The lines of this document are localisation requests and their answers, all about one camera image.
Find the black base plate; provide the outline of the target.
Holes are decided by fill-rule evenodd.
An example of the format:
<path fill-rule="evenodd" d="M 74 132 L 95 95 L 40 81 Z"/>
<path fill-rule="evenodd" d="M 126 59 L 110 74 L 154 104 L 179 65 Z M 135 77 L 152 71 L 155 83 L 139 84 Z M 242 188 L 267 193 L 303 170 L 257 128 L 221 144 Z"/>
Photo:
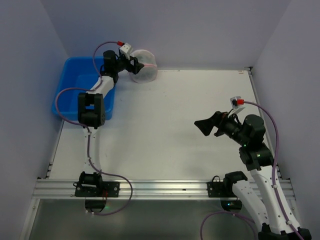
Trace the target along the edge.
<path fill-rule="evenodd" d="M 226 192 L 225 185 L 221 181 L 208 181 L 207 195 L 209 198 L 226 198 L 228 193 Z"/>
<path fill-rule="evenodd" d="M 103 181 L 99 187 L 74 182 L 73 186 L 75 187 L 74 195 L 82 198 L 117 198 L 120 190 L 118 181 Z"/>

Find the white mesh laundry bag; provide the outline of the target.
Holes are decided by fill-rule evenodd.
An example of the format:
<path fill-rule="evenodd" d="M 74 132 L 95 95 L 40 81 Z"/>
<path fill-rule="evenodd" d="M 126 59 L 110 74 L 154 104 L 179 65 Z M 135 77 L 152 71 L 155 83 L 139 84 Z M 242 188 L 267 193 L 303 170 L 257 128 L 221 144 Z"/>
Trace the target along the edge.
<path fill-rule="evenodd" d="M 138 74 L 129 74 L 131 80 L 139 84 L 154 81 L 158 74 L 156 57 L 150 51 L 145 49 L 134 50 L 131 55 L 136 57 L 138 62 L 144 65 Z"/>

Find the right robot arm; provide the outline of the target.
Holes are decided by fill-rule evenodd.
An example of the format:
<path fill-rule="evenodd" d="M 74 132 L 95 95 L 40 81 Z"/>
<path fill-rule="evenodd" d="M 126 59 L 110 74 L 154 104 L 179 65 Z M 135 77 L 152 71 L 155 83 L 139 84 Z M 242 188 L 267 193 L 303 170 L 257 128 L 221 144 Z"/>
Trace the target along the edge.
<path fill-rule="evenodd" d="M 260 240 L 310 240 L 311 233 L 302 228 L 286 200 L 273 168 L 274 157 L 264 143 L 264 120 L 247 115 L 239 122 L 236 114 L 216 111 L 213 116 L 197 120 L 194 125 L 209 136 L 217 128 L 215 137 L 226 135 L 240 145 L 239 156 L 253 177 L 260 196 L 250 188 L 241 171 L 227 173 L 223 179 L 226 190 L 240 199 L 258 230 Z"/>

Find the blue plastic bin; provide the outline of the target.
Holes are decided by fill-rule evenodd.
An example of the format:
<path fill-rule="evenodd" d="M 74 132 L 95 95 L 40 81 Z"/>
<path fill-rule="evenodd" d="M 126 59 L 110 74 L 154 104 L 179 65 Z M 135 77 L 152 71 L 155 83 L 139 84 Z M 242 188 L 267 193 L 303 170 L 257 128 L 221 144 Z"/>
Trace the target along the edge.
<path fill-rule="evenodd" d="M 74 88 L 62 93 L 58 99 L 58 109 L 65 118 L 78 120 L 78 94 L 82 92 L 79 89 L 90 90 L 98 77 L 91 57 L 70 57 L 65 61 L 56 90 L 58 94 L 64 89 Z"/>

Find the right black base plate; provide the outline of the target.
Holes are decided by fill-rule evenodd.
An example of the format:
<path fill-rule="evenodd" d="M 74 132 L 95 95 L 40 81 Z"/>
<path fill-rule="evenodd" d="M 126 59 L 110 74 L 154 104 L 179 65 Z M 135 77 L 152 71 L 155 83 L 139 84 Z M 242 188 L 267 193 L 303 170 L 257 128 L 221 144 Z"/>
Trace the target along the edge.
<path fill-rule="evenodd" d="M 207 195 L 209 198 L 226 198 L 228 193 L 226 192 L 225 185 L 221 181 L 208 181 Z"/>

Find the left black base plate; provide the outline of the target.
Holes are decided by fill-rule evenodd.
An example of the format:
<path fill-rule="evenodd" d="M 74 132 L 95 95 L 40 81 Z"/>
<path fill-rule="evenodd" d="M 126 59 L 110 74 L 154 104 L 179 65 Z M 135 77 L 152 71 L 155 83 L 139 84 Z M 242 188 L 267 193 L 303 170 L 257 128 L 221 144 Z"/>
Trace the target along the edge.
<path fill-rule="evenodd" d="M 117 198 L 120 190 L 118 181 L 103 181 L 99 187 L 74 182 L 73 186 L 75 187 L 74 195 L 82 198 Z"/>

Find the aluminium mounting rail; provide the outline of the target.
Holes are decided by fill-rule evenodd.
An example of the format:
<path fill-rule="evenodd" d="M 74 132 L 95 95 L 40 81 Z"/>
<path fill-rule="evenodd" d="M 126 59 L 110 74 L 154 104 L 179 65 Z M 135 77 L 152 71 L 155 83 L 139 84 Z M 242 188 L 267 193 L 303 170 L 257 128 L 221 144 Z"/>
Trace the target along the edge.
<path fill-rule="evenodd" d="M 74 180 L 39 179 L 33 199 L 75 199 Z M 206 200 L 206 180 L 132 180 L 132 200 Z"/>

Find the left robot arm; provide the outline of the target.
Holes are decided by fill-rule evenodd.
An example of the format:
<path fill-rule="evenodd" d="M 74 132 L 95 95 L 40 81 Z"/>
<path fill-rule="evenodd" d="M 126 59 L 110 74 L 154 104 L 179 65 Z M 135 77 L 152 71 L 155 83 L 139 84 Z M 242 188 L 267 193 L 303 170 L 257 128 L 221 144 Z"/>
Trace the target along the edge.
<path fill-rule="evenodd" d="M 120 183 L 103 180 L 99 157 L 99 128 L 105 124 L 107 118 L 105 97 L 114 89 L 119 73 L 126 70 L 136 75 L 144 66 L 130 54 L 121 52 L 116 54 L 113 50 L 107 50 L 103 53 L 103 64 L 97 70 L 96 84 L 91 89 L 78 94 L 77 120 L 83 127 L 85 157 L 79 180 L 74 184 L 76 197 L 106 199 L 119 196 Z"/>

